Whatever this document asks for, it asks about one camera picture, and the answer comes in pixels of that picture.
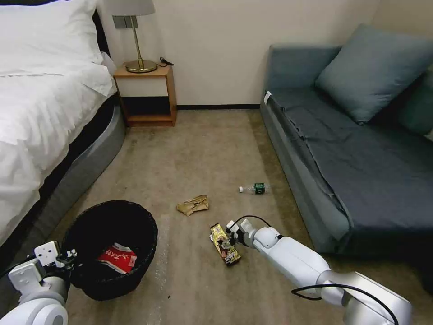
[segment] bed frame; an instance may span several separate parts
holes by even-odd
[[[0,5],[41,5],[52,0],[0,0]],[[109,54],[101,20],[93,21],[101,51]],[[114,159],[123,144],[125,124],[117,94],[107,99],[95,117],[69,146],[66,158],[45,179],[40,199],[0,247],[0,271],[22,261],[43,244],[66,212]],[[0,318],[16,302],[7,277],[0,279]]]

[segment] snack package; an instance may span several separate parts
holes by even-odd
[[[129,248],[114,243],[98,257],[98,261],[121,274],[127,274],[135,265],[137,255]]]
[[[230,244],[229,238],[219,223],[211,227],[210,238],[227,266],[233,265],[239,261],[240,255],[238,251]]]

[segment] trash can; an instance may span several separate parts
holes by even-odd
[[[63,252],[75,249],[78,254],[71,283],[100,301],[133,291],[155,255],[157,237],[155,220],[137,203],[115,200],[87,209],[63,240]],[[97,261],[115,243],[129,247],[137,256],[134,266],[125,274]]]

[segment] nightstand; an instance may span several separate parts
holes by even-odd
[[[121,66],[114,79],[128,126],[175,126],[176,92],[171,66],[131,73]]]

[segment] white bedding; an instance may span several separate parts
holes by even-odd
[[[0,65],[0,245],[39,199],[46,176],[114,93],[93,63],[12,70]]]

